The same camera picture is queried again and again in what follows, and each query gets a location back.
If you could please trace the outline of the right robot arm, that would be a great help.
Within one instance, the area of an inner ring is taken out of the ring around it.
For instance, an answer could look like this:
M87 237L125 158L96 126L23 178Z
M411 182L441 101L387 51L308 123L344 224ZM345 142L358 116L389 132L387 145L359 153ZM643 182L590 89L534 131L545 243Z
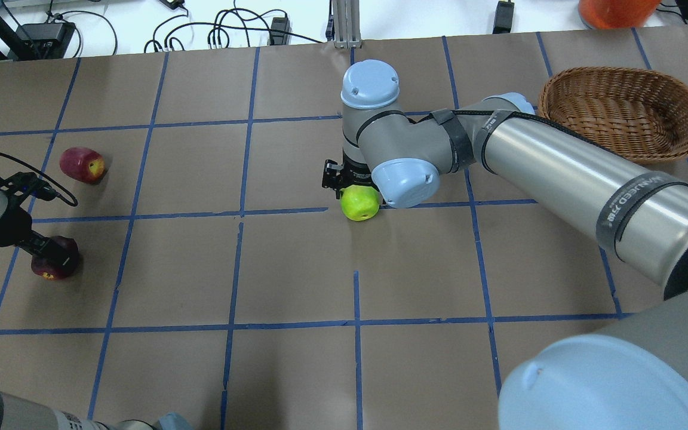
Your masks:
M688 429L688 183L642 168L535 115L519 93L412 122L387 63L347 68L342 152L322 185L374 187L409 208L473 162L528 193L663 289L663 302L552 343L499 394L502 429Z

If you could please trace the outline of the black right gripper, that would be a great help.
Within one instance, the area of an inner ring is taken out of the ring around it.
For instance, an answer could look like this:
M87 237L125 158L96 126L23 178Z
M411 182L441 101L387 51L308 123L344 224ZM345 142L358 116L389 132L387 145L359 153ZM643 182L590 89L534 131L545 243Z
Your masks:
M344 157L341 164L327 159L323 163L322 173L322 188L334 190L336 199L341 199L343 190L353 185L379 190L371 177L371 169L365 163L353 161L349 157Z

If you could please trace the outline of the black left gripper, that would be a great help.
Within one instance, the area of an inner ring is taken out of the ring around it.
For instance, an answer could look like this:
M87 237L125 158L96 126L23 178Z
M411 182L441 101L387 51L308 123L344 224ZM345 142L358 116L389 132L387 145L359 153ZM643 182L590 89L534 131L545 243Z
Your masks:
M46 181L35 173L16 173L8 179L0 176L0 247L20 247L31 255L37 268L75 268L79 248L74 238L42 236L32 229L31 215L21 207L29 197L44 196Z

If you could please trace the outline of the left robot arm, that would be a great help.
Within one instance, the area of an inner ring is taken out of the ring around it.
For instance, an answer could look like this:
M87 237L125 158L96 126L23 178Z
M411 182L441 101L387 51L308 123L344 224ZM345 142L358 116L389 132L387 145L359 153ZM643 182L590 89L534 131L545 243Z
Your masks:
M29 195L55 198L57 194L33 173L16 174L0 187L0 247L18 247L33 257L36 267L58 280L73 275L80 255L75 240L42 236L32 229L32 218L21 204ZM0 391L0 429L87 429L81 419L58 409Z

